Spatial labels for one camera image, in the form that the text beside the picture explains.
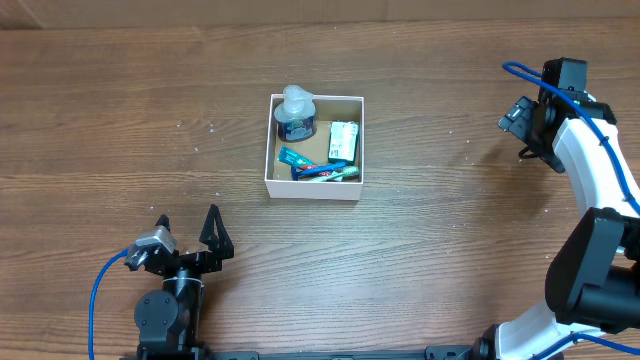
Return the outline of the green red toothpaste tube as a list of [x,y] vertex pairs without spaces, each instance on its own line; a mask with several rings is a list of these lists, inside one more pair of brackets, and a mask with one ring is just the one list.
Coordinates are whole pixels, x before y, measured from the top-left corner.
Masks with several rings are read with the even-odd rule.
[[278,154],[278,160],[281,163],[287,164],[291,167],[300,170],[307,170],[317,168],[318,165],[311,161],[310,159],[302,156],[298,152],[286,147],[282,146],[280,152]]

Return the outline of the blue disposable razor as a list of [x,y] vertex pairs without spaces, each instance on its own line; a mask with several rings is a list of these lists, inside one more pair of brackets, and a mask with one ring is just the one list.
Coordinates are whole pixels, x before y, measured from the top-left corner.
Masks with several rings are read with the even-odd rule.
[[294,181],[298,181],[301,177],[328,176],[335,171],[346,166],[345,162],[332,163],[328,165],[303,165],[301,167],[291,167],[291,176]]

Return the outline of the white green toothbrush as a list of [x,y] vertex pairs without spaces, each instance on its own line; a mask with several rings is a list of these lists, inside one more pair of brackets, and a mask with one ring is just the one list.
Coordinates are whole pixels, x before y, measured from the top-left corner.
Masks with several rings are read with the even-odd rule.
[[330,175],[318,176],[311,179],[311,182],[327,182],[335,180],[337,178],[348,178],[360,174],[360,170],[357,166],[346,166],[340,171],[334,171]]

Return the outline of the green white soap bar pack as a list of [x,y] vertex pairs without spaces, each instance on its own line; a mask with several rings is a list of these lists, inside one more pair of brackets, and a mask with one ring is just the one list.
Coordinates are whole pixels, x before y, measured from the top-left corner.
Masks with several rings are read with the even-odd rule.
[[356,162],[360,127],[355,122],[334,121],[329,128],[328,161],[330,163],[345,162],[353,165]]

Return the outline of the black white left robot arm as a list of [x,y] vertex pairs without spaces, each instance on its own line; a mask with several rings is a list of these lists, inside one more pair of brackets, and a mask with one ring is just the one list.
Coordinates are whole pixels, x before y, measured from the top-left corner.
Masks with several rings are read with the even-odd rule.
[[212,359],[209,346],[198,339],[204,297],[202,276],[222,270],[234,257],[234,245],[219,208],[212,205],[201,230],[204,250],[182,253],[170,230],[169,218],[160,216],[153,230],[140,235],[128,248],[125,265],[143,268],[162,278],[159,290],[143,295],[134,310],[139,330],[138,359]]

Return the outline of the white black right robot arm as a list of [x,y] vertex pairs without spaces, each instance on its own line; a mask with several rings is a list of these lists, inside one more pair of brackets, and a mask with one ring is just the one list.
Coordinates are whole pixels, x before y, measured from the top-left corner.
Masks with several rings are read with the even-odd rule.
[[462,356],[560,359],[584,341],[638,355],[608,338],[639,326],[639,187],[615,115],[587,91],[583,60],[548,60],[541,71],[514,61],[502,67],[539,92],[519,99],[499,127],[524,143],[520,158],[568,175],[581,219],[548,268],[544,300],[488,328]]

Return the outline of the white cardboard box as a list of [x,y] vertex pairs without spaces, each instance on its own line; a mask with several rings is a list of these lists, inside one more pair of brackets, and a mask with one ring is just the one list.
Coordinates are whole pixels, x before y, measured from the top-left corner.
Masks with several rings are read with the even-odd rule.
[[[274,111],[282,102],[281,94],[271,96],[263,171],[269,196],[278,199],[359,200],[365,172],[365,100],[358,96],[316,95],[316,133],[307,140],[294,143],[283,142],[278,137]],[[278,160],[281,148],[287,147],[319,165],[327,164],[329,130],[334,121],[359,125],[355,160],[355,165],[360,170],[359,175],[342,182],[293,180],[290,166]]]

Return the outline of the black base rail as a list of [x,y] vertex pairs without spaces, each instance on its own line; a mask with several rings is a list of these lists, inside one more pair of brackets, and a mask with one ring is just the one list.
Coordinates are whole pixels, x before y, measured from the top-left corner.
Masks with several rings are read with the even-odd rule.
[[342,352],[293,352],[265,354],[256,351],[213,352],[211,360],[467,360],[472,358],[468,345],[428,346],[423,350],[377,350]]

